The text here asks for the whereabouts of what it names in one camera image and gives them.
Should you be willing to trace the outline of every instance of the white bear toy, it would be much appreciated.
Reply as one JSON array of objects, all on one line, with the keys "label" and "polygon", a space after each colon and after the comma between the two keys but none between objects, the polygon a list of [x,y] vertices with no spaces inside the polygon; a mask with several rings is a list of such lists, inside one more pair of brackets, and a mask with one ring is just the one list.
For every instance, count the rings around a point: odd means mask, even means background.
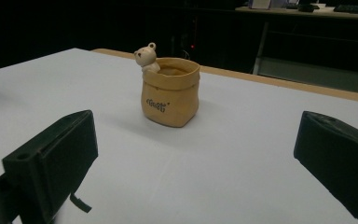
[{"label": "white bear toy", "polygon": [[150,43],[147,47],[140,48],[133,52],[135,55],[135,61],[142,67],[142,72],[146,70],[152,70],[154,72],[159,71],[159,65],[156,62],[156,44]]}]

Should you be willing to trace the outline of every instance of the beige pot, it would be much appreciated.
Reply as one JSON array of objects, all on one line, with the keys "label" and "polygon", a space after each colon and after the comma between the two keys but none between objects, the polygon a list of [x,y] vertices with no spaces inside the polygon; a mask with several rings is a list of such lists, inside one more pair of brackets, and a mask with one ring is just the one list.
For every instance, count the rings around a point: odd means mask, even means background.
[{"label": "beige pot", "polygon": [[158,73],[145,71],[142,109],[147,118],[183,127],[199,109],[200,65],[180,58],[158,58]]}]

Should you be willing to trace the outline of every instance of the white table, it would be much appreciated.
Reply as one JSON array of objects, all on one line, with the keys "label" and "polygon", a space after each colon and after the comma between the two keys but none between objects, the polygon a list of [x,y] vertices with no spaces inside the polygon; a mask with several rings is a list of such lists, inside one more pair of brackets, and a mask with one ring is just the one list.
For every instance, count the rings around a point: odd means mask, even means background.
[{"label": "white table", "polygon": [[301,114],[358,128],[358,102],[201,73],[184,128],[142,113],[134,60],[70,49],[0,69],[1,160],[57,119],[94,113],[99,157],[58,223],[358,223],[293,156]]}]

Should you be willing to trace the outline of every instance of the black keyboard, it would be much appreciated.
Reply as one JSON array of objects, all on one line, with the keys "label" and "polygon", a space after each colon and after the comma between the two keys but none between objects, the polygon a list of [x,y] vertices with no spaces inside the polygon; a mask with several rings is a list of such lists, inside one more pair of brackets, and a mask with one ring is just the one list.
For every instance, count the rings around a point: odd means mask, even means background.
[{"label": "black keyboard", "polygon": [[334,7],[334,11],[358,14],[358,6],[356,6],[356,5],[337,5],[336,7]]}]

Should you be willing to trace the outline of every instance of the logo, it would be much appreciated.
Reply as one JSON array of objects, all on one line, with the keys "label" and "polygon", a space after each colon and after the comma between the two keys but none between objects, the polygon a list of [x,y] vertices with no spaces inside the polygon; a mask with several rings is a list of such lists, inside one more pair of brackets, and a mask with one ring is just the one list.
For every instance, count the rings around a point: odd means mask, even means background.
[{"label": "logo", "polygon": [[162,113],[165,112],[165,106],[170,105],[170,103],[167,104],[156,103],[152,99],[147,99],[146,103],[152,107],[155,107],[157,110],[161,111]]}]

